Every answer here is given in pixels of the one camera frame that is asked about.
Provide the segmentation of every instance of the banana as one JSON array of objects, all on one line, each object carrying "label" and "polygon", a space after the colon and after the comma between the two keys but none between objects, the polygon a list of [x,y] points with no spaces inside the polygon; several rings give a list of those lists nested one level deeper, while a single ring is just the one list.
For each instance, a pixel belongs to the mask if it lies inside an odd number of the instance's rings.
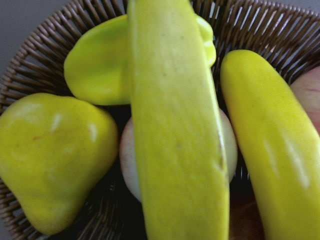
[{"label": "banana", "polygon": [[229,181],[213,76],[188,0],[130,0],[130,101],[149,240],[227,240]]},{"label": "banana", "polygon": [[265,239],[320,239],[320,137],[290,87],[250,50],[224,57],[220,81]]}]

